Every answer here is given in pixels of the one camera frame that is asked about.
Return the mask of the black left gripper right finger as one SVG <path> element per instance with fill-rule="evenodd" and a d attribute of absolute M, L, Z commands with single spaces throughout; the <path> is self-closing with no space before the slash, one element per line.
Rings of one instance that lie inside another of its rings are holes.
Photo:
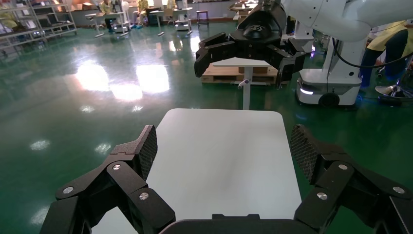
<path fill-rule="evenodd" d="M 323 234 L 345 207 L 376 234 L 412 233 L 413 193 L 407 187 L 359 165 L 301 124 L 292 129 L 290 149 L 313 186 L 294 214 L 296 221 Z"/>

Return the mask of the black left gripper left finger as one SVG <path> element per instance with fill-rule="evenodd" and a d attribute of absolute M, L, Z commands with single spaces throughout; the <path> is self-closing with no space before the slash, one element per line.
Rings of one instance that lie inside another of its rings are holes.
<path fill-rule="evenodd" d="M 115 146 L 101 165 L 56 191 L 41 233 L 90 234 L 113 208 L 140 234 L 162 232 L 176 216 L 147 184 L 157 149 L 153 125 L 138 139 Z"/>

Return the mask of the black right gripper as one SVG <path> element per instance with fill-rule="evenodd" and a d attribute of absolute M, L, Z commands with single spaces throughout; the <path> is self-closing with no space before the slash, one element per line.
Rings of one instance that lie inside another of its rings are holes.
<path fill-rule="evenodd" d="M 211 63 L 235 57 L 236 44 L 243 51 L 260 50 L 267 46 L 267 63 L 277 69 L 275 85 L 290 81 L 292 75 L 303 69 L 306 53 L 296 39 L 281 43 L 287 14 L 280 1 L 260 1 L 230 34 L 215 34 L 199 43 L 194 63 L 195 76 L 200 78 Z"/>

